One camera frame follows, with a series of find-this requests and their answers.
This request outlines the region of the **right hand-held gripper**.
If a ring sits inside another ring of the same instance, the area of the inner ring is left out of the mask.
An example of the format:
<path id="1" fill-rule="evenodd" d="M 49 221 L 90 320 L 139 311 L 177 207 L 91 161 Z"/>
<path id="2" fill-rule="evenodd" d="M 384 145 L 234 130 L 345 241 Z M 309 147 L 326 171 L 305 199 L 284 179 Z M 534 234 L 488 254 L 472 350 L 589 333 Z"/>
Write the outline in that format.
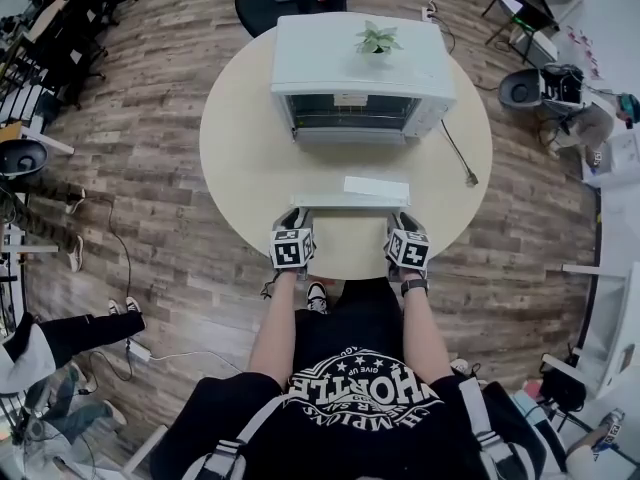
<path id="1" fill-rule="evenodd" d="M 424 226 L 410 214 L 391 212 L 387 216 L 388 239 L 384 246 L 390 281 L 400 280 L 402 269 L 426 277 L 430 241 Z"/>

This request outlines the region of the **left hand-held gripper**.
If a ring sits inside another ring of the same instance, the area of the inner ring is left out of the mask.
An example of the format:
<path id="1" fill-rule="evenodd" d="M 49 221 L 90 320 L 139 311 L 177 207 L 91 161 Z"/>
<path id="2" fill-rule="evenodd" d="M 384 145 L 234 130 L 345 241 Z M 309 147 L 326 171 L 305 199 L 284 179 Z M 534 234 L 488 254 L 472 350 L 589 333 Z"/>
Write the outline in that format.
<path id="1" fill-rule="evenodd" d="M 270 237 L 270 258 L 277 272 L 290 271 L 304 281 L 315 254 L 314 213 L 309 208 L 293 207 L 274 222 Z"/>

